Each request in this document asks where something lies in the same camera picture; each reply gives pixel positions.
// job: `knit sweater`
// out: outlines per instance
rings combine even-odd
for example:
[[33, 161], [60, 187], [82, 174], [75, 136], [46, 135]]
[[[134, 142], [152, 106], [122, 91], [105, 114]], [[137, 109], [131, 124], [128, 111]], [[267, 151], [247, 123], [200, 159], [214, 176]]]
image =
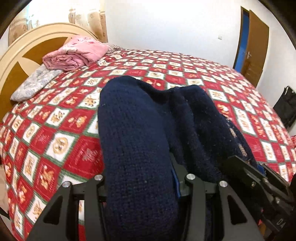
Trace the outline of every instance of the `knit sweater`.
[[196, 85], [159, 91], [130, 76], [114, 78], [101, 91], [98, 124], [111, 240], [179, 239], [170, 152], [189, 173], [214, 183], [225, 177], [219, 162], [227, 157], [257, 166], [243, 135]]

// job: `screw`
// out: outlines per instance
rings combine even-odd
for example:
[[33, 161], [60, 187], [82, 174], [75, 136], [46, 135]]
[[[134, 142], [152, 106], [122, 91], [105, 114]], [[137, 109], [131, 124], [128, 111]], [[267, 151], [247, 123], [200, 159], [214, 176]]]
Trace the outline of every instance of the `screw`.
[[62, 184], [62, 186], [64, 188], [68, 188], [70, 185], [71, 185], [71, 182], [69, 182], [69, 181], [63, 182], [63, 184]]
[[276, 201], [277, 204], [279, 204], [280, 199], [278, 197], [275, 197], [274, 200]]
[[220, 185], [221, 187], [225, 188], [225, 187], [228, 186], [228, 183], [227, 183], [227, 181], [220, 181], [220, 182], [219, 182], [219, 185]]
[[186, 178], [187, 178], [188, 180], [194, 180], [194, 179], [195, 179], [195, 175], [192, 174], [192, 173], [189, 173], [189, 174], [186, 175]]
[[96, 180], [96, 181], [100, 181], [100, 180], [102, 180], [103, 179], [103, 176], [102, 175], [95, 175], [94, 176], [94, 179]]

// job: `curtain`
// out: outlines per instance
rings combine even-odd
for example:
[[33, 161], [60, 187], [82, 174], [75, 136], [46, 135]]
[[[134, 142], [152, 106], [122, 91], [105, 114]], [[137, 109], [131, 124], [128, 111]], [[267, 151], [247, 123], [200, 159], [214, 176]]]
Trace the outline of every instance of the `curtain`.
[[11, 22], [9, 45], [33, 28], [58, 22], [77, 24], [108, 42], [104, 0], [32, 0]]

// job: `black bag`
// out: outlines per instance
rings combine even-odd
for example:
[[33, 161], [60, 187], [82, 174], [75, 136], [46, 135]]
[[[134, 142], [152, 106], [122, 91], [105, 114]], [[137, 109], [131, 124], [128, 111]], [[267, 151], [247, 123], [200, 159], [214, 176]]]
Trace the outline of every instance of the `black bag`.
[[296, 93], [287, 86], [277, 103], [274, 110], [280, 117], [285, 128], [290, 127], [296, 119]]

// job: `red and white checkered bedspread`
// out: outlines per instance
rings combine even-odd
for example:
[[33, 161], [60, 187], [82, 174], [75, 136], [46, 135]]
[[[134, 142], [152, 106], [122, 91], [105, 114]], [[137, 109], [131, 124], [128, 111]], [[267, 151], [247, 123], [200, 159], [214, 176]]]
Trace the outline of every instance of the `red and white checkered bedspread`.
[[[28, 236], [62, 182], [84, 182], [103, 171], [97, 107], [101, 89], [121, 75], [133, 76], [159, 90], [199, 85], [241, 130], [258, 162], [267, 163], [286, 180], [296, 172], [296, 155], [286, 129], [240, 73], [179, 53], [117, 51], [90, 67], [59, 75], [3, 118], [0, 155], [18, 240]], [[82, 230], [83, 202], [80, 204]]]

